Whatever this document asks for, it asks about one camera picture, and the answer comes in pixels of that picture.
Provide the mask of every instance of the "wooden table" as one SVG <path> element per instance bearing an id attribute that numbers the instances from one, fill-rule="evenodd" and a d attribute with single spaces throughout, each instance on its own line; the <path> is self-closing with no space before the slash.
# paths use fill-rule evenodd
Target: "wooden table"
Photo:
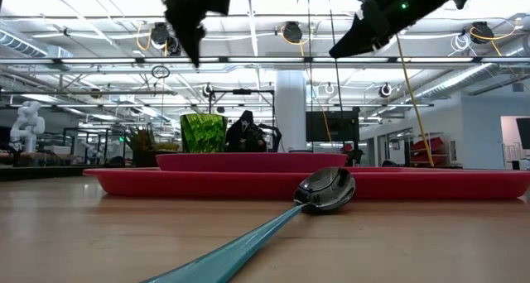
<path id="1" fill-rule="evenodd" d="M 124 199 L 93 178 L 0 184 L 0 282 L 137 282 L 292 204 Z M 293 219 L 233 282 L 529 282 L 522 201 L 352 203 Z"/>

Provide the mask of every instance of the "spoon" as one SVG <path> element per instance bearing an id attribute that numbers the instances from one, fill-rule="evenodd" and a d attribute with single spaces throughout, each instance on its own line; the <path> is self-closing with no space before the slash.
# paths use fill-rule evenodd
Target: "spoon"
<path id="1" fill-rule="evenodd" d="M 302 209 L 307 213 L 331 212 L 347 204 L 354 193 L 355 181 L 346 169 L 327 167 L 318 170 L 298 185 L 294 208 L 232 242 L 144 283 L 228 282 L 274 233 Z"/>

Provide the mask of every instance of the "white column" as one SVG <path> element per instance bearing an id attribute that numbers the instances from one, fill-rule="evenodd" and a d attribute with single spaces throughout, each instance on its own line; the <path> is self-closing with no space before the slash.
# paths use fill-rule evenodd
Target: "white column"
<path id="1" fill-rule="evenodd" d="M 275 106 L 277 127 L 285 152 L 306 149 L 306 75 L 303 71 L 281 70 L 276 74 Z M 283 152 L 282 145 L 278 151 Z"/>

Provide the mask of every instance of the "green glass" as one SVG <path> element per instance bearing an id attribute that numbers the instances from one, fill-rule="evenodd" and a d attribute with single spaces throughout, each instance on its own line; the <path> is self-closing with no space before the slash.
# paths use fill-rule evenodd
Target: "green glass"
<path id="1" fill-rule="evenodd" d="M 185 153 L 223 152 L 228 120 L 219 114 L 193 113 L 181 116 Z"/>

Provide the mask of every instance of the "teal spoon handle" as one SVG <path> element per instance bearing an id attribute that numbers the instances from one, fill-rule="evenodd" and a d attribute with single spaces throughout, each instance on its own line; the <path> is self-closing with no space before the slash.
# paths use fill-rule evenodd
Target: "teal spoon handle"
<path id="1" fill-rule="evenodd" d="M 143 283 L 225 283 L 305 206 L 297 205 L 264 225 L 175 270 Z"/>

